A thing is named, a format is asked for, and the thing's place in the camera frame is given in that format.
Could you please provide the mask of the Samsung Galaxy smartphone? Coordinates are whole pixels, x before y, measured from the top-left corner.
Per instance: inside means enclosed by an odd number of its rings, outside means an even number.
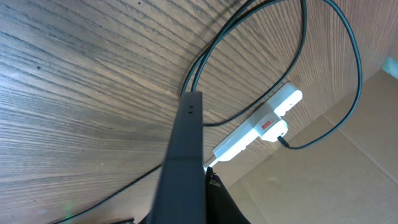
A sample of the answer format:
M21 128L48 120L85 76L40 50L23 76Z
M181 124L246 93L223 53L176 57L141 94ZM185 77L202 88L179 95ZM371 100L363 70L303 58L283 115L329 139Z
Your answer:
M205 223L202 94L181 97L147 223Z

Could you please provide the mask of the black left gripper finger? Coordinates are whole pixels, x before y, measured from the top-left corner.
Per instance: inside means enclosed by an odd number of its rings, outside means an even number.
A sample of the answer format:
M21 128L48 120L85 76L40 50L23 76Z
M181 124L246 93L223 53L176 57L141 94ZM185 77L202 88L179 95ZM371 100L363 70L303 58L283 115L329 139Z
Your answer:
M250 224L211 167L206 168L205 184L207 224Z

